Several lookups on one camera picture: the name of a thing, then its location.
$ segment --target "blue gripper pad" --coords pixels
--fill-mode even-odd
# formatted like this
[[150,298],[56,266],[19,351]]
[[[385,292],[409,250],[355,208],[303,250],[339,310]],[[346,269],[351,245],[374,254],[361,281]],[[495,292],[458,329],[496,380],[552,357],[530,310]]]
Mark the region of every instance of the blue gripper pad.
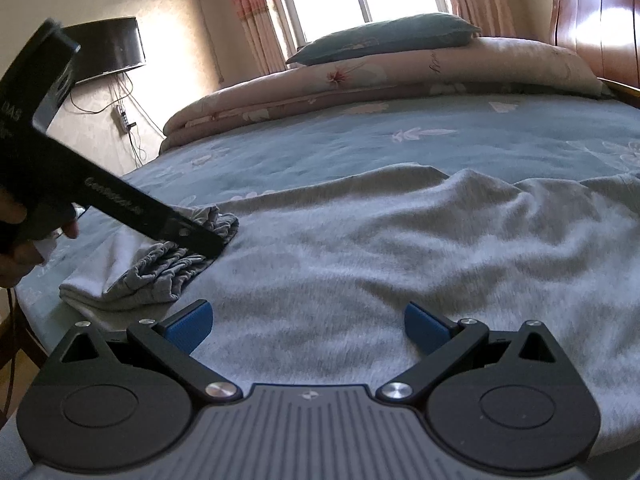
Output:
[[413,302],[404,310],[404,332],[425,355],[450,341],[455,326],[452,321],[439,320]]
[[213,308],[209,301],[198,300],[165,319],[158,332],[178,349],[190,354],[204,341],[213,327]]

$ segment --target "human hand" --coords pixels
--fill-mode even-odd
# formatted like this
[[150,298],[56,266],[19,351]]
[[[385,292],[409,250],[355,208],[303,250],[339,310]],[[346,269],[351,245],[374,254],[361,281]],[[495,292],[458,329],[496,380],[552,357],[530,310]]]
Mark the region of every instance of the human hand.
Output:
[[[19,224],[27,218],[27,209],[0,187],[0,221],[7,224]],[[74,220],[62,226],[63,233],[69,238],[77,238],[78,224]],[[15,246],[8,254],[0,254],[0,287],[11,288],[29,274],[33,267],[43,263],[42,256],[32,242]]]

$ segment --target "flower pattern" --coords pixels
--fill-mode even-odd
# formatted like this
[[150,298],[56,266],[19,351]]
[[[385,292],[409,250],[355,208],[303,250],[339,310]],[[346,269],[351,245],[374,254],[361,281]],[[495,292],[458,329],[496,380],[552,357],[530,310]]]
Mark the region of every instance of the flower pattern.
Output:
[[180,207],[188,207],[191,204],[193,204],[194,200],[196,200],[196,196],[195,195],[191,195],[188,196],[186,198],[183,198],[182,200],[180,200],[180,202],[178,202],[178,206]]
[[364,105],[353,106],[351,108],[347,108],[344,113],[346,115],[353,114],[374,114],[376,112],[383,112],[389,108],[387,103],[367,103]]
[[640,168],[640,141],[632,140],[626,146],[602,140],[602,146],[608,153],[590,150],[581,140],[568,140],[572,148],[587,152],[616,170],[629,172],[632,168]]
[[303,91],[317,94],[347,88],[367,88],[385,83],[387,79],[382,66],[363,62],[361,59],[348,59],[318,65],[310,71]]
[[203,164],[205,164],[206,162],[209,162],[212,159],[215,160],[217,158],[222,158],[223,156],[226,155],[226,152],[228,151],[229,151],[229,148],[216,148],[214,150],[211,150],[210,153],[208,153],[207,155],[194,158],[191,161],[191,165],[194,167],[202,166]]
[[462,83],[444,84],[434,83],[429,88],[429,95],[466,94],[466,86]]
[[518,105],[512,103],[497,103],[489,101],[491,108],[493,108],[499,114],[508,114],[509,112],[513,112]]
[[252,110],[251,112],[245,112],[242,114],[242,118],[247,122],[259,123],[269,119],[269,111],[267,108],[260,108],[259,110]]
[[393,142],[403,142],[405,140],[419,140],[420,136],[440,136],[454,134],[457,130],[423,130],[421,128],[411,128],[410,130],[399,130],[391,135]]
[[[267,191],[263,191],[260,196],[264,196],[264,195],[269,195],[271,193],[275,193],[274,189],[268,189]],[[255,191],[250,191],[249,193],[247,193],[245,196],[242,195],[235,195],[233,197],[231,197],[229,200],[244,200],[245,198],[255,198],[257,197],[258,194]]]

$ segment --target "power strip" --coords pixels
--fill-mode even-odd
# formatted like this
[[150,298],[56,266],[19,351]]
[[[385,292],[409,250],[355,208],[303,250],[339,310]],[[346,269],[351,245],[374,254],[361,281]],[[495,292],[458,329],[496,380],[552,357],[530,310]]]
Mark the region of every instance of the power strip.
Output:
[[136,123],[129,123],[129,119],[127,119],[127,111],[122,105],[115,105],[115,108],[113,109],[113,118],[120,129],[120,134],[123,136],[129,135],[131,129],[136,126]]

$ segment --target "blue bedsheet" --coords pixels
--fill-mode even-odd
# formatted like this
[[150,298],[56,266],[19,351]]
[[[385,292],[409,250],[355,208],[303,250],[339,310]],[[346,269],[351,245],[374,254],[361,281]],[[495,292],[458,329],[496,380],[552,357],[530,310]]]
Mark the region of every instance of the blue bedsheet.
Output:
[[[126,176],[172,205],[221,203],[307,186],[399,162],[464,168],[507,182],[582,180],[637,171],[640,110],[613,100],[553,95],[440,96],[329,108],[252,124],[184,146]],[[50,351],[79,314],[60,283],[118,222],[97,210],[78,240],[18,287],[36,335]]]

